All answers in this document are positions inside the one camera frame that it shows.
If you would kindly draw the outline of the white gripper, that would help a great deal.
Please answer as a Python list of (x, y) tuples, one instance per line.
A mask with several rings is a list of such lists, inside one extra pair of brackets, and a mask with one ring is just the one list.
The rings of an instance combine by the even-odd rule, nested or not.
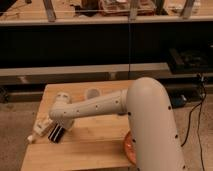
[[(50, 128), (53, 126), (53, 121), (50, 118), (45, 118), (43, 120), (38, 120), (34, 127), (33, 131), (39, 135), (39, 136), (44, 136)], [(34, 143), (36, 138), (34, 134), (31, 134), (27, 137), (27, 140), (29, 143)]]

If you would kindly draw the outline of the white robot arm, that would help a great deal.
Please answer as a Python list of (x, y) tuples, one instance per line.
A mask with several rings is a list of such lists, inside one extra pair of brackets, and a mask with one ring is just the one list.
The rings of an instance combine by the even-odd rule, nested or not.
[(77, 118), (126, 114), (139, 171), (184, 171), (186, 169), (174, 113), (164, 86), (150, 77), (133, 81), (123, 90), (72, 103), (65, 92), (57, 94), (48, 117), (35, 124), (43, 136), (72, 128)]

